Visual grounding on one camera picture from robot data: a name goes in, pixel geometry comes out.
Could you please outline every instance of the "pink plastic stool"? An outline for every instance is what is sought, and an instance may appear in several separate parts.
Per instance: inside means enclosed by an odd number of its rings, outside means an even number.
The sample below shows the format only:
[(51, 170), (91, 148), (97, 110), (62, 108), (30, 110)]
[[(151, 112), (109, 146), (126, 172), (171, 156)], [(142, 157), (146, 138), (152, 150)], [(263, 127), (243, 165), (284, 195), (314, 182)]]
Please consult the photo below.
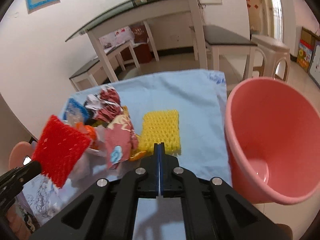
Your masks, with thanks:
[(16, 167), (23, 167), (23, 161), (28, 156), (31, 158), (33, 149), (30, 143), (19, 142), (12, 149), (9, 157), (9, 170)]
[(272, 78), (231, 92), (225, 133), (233, 188), (251, 203), (295, 204), (320, 182), (320, 116), (299, 92)]

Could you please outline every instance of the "metal screw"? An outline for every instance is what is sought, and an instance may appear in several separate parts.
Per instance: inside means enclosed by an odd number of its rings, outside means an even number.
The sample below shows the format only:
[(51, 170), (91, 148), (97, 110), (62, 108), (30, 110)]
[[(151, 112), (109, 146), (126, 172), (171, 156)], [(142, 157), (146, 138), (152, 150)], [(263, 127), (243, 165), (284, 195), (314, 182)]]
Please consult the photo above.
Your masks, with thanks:
[(181, 167), (175, 167), (175, 168), (173, 169), (173, 172), (174, 172), (175, 174), (181, 174), (181, 173), (183, 173), (183, 168), (181, 168)]
[(98, 181), (97, 181), (97, 185), (99, 186), (99, 187), (104, 187), (105, 185), (107, 185), (108, 184), (108, 181), (106, 180), (106, 179), (99, 179)]
[(222, 179), (220, 179), (219, 177), (215, 177), (212, 179), (212, 183), (214, 185), (221, 185), (222, 184)]
[(141, 174), (145, 174), (146, 173), (146, 169), (145, 168), (137, 168), (136, 169), (136, 173), (141, 175)]

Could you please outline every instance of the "pink bucket rim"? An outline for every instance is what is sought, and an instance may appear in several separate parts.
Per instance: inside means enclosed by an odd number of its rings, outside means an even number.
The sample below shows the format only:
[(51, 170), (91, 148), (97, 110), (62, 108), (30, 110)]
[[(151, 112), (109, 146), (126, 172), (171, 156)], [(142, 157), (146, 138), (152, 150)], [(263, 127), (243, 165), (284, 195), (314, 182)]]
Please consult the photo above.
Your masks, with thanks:
[[(265, 184), (261, 179), (259, 179), (256, 176), (253, 168), (251, 167), (251, 165), (247, 161), (238, 140), (236, 139), (236, 133), (234, 131), (234, 128), (232, 125), (232, 119), (231, 119), (231, 105), (232, 105), (233, 97), (240, 87), (246, 85), (249, 82), (252, 82), (252, 81), (255, 82), (258, 79), (278, 82), (282, 85), (286, 85), (289, 88), (293, 89), (295, 92), (297, 92), (300, 96), (302, 96), (311, 105), (313, 110), (318, 114), (318, 116), (320, 118), (320, 114), (317, 111), (317, 109), (314, 107), (314, 105), (307, 98), (305, 98), (299, 91), (295, 90), (295, 88), (288, 85), (286, 82), (281, 81), (281, 80), (276, 80), (276, 79), (273, 79), (270, 77), (258, 77), (258, 78), (246, 79), (245, 81), (240, 82), (231, 91), (231, 93), (228, 97), (228, 100), (227, 100), (226, 117), (225, 117), (225, 130), (226, 130), (226, 137), (227, 137), (232, 155), (235, 158), (237, 164), (239, 165), (239, 168), (244, 173), (245, 177), (248, 180), (250, 180), (252, 183), (257, 184), (260, 187), (260, 189), (263, 191), (263, 193), (265, 195), (267, 195), (270, 200), (272, 200), (276, 203), (279, 203), (279, 204), (284, 204), (284, 205), (291, 205), (291, 204), (300, 203), (300, 202), (310, 198), (314, 194), (314, 192), (316, 192), (316, 190), (318, 188), (320, 188), (320, 182), (318, 182), (318, 184), (314, 187), (314, 189), (312, 191), (310, 191), (308, 194), (306, 194), (304, 196), (300, 196), (300, 197), (289, 197), (289, 196), (285, 196), (285, 195), (282, 195), (282, 194), (276, 192), (275, 190), (273, 190), (271, 187), (267, 186), (267, 184)], [(238, 152), (239, 154), (238, 155), (233, 154), (234, 150), (236, 150), (236, 152)]]

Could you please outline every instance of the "white table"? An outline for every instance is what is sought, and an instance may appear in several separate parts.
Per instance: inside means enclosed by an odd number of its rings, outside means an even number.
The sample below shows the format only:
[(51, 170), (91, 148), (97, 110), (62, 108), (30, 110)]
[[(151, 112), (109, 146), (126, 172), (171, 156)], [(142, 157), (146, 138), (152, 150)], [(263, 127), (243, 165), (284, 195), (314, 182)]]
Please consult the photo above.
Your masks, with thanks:
[(104, 53), (99, 38), (119, 28), (143, 22), (146, 26), (155, 58), (159, 60), (156, 45), (147, 20), (177, 13), (190, 13), (195, 30), (195, 39), (198, 44), (200, 68), (207, 69), (204, 31), (202, 28), (203, 23), (198, 0), (146, 0), (145, 4), (140, 5), (136, 5), (136, 0), (128, 1), (99, 15), (76, 31), (66, 41), (77, 35), (87, 33), (108, 78), (111, 82), (116, 82), (118, 78)]

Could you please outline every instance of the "floral patterned cloth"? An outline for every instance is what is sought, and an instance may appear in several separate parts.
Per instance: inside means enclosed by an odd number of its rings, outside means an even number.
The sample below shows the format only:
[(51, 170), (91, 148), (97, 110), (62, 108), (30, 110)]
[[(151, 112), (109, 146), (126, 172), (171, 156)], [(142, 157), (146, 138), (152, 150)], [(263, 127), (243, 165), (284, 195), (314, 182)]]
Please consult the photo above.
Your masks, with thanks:
[(19, 210), (22, 215), (23, 221), (25, 222), (30, 233), (33, 233), (38, 228), (40, 228), (39, 222), (33, 215), (31, 215), (29, 212), (23, 209), (20, 205), (19, 205)]
[(28, 183), (31, 183), (32, 189), (37, 188), (37, 191), (28, 192), (28, 187), (24, 187), (23, 194), (39, 224), (43, 225), (62, 208), (59, 190), (43, 175), (38, 175)]

